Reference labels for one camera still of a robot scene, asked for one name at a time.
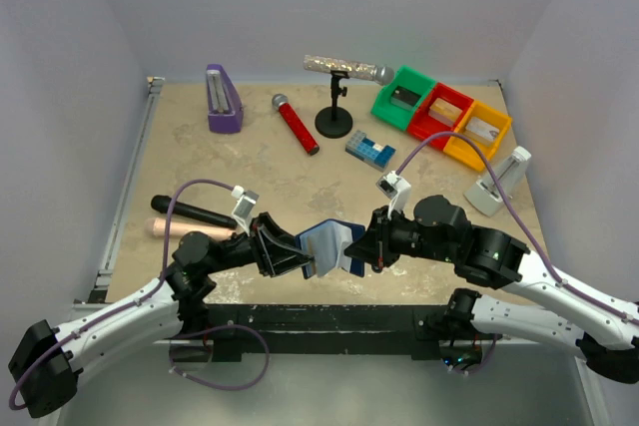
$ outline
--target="beige tabletop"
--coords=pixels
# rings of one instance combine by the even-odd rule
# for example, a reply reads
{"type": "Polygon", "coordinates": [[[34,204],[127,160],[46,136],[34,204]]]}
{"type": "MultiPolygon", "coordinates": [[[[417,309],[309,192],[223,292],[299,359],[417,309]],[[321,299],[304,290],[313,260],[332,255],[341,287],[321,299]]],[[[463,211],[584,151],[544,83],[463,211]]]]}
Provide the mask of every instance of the beige tabletop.
{"type": "MultiPolygon", "coordinates": [[[[460,92],[506,112],[497,85],[462,85],[460,92]]],[[[338,218],[368,225],[371,212],[386,205],[387,198],[375,182],[381,173],[344,151],[347,137],[329,140],[315,130],[315,114],[329,105],[328,86],[239,85],[245,105],[242,131],[219,135],[209,131],[204,84],[168,84],[162,90],[140,164],[122,242],[107,300],[118,300],[158,275],[162,241],[144,232],[145,220],[155,213],[149,203],[153,195],[172,195],[191,179],[214,179],[241,185],[260,195],[254,213],[269,212],[283,229],[296,234],[326,218],[338,218]],[[276,93],[286,94],[319,143],[319,153],[309,157],[285,121],[271,107],[276,93]]],[[[396,153],[388,170],[396,169],[418,141],[370,113],[379,87],[348,85],[348,95],[339,100],[354,119],[353,130],[370,139],[391,145],[396,153]]],[[[493,159],[506,157],[516,146],[512,131],[506,135],[493,159]]],[[[526,240],[506,209],[488,218],[472,207],[463,192],[476,180],[477,172],[426,147],[413,159],[403,176],[412,184],[405,209],[412,217],[416,202],[430,195],[444,194],[463,207],[476,224],[499,228],[526,240]]],[[[527,182],[513,193],[513,204],[532,232],[542,241],[539,220],[527,182]]],[[[226,190],[209,185],[187,189],[180,200],[214,212],[230,214],[235,199],[226,190]]],[[[170,251],[178,240],[172,240],[170,251]]],[[[249,303],[446,303],[457,287],[471,287],[446,263],[402,257],[381,274],[369,266],[364,278],[335,270],[324,278],[304,280],[301,271],[278,278],[262,277],[255,265],[217,273],[218,287],[208,302],[249,303]]],[[[501,291],[489,294],[513,302],[521,298],[501,291]]]]}

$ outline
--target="purple stand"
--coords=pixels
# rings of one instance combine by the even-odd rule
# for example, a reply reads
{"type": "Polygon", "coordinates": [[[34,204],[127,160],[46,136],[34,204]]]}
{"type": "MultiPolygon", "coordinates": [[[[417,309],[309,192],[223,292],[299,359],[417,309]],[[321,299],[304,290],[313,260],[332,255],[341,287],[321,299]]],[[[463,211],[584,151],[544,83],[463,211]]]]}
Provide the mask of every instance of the purple stand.
{"type": "Polygon", "coordinates": [[[213,105],[211,91],[209,90],[209,82],[206,82],[207,97],[209,99],[209,130],[217,134],[236,134],[242,129],[242,120],[244,119],[244,109],[242,108],[242,101],[240,100],[238,91],[222,65],[209,64],[207,70],[220,71],[224,93],[227,97],[230,109],[230,112],[227,114],[221,114],[216,110],[216,106],[213,105]]]}

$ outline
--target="black microphone stand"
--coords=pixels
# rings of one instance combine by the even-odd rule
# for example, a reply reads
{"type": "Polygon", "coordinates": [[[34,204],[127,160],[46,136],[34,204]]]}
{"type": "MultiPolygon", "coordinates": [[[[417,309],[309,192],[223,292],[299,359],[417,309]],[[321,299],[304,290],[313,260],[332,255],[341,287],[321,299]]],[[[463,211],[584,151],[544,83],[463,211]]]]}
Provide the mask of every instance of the black microphone stand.
{"type": "Polygon", "coordinates": [[[330,71],[330,107],[321,109],[316,116],[316,129],[321,135],[329,139],[339,139],[352,129],[352,116],[350,113],[337,106],[339,96],[345,97],[347,87],[340,87],[339,81],[348,78],[348,72],[344,70],[330,71]]]}

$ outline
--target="black object in green bin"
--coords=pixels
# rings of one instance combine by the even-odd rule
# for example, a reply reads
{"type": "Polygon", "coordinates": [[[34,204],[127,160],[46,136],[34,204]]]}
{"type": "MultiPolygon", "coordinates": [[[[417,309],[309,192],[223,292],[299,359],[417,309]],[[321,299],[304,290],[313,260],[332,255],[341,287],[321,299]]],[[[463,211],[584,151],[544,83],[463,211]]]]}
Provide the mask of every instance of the black object in green bin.
{"type": "Polygon", "coordinates": [[[419,94],[415,94],[404,87],[397,86],[390,95],[389,102],[396,107],[401,107],[405,110],[412,110],[415,108],[420,98],[421,96],[419,94]]]}

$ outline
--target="black microphone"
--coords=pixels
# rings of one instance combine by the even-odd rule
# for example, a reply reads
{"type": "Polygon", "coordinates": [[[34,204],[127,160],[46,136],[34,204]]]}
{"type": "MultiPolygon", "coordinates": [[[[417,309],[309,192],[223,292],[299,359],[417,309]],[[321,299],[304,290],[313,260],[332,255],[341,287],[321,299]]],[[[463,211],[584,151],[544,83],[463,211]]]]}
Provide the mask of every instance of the black microphone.
{"type": "MultiPolygon", "coordinates": [[[[169,209],[170,202],[171,197],[166,195],[155,195],[151,199],[151,208],[158,213],[166,213],[169,209]]],[[[208,210],[182,204],[180,202],[176,202],[176,205],[173,208],[173,213],[185,218],[196,219],[197,221],[203,221],[204,223],[214,224],[215,226],[222,226],[224,228],[236,229],[238,227],[238,223],[230,216],[209,212],[208,210]]]]}

